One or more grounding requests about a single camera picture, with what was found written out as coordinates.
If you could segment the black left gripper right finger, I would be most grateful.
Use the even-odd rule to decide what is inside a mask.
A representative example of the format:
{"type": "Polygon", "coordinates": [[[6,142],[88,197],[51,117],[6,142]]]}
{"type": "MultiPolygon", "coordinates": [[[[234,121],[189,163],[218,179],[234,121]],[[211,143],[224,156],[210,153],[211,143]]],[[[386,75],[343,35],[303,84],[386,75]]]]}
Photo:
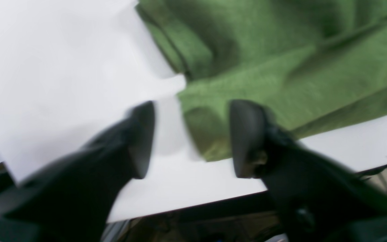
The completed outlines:
{"type": "Polygon", "coordinates": [[[266,186],[291,242],[387,242],[387,195],[308,150],[257,103],[230,102],[235,175],[266,186]]]}

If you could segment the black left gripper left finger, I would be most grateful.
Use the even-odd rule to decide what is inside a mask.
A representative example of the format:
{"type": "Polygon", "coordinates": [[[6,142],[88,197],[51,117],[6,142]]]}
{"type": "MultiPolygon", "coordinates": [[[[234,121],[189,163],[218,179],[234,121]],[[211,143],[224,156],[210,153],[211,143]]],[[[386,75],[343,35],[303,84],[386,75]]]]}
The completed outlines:
{"type": "Polygon", "coordinates": [[[0,242],[98,242],[131,179],[145,178],[155,106],[145,102],[82,148],[0,192],[0,242]]]}

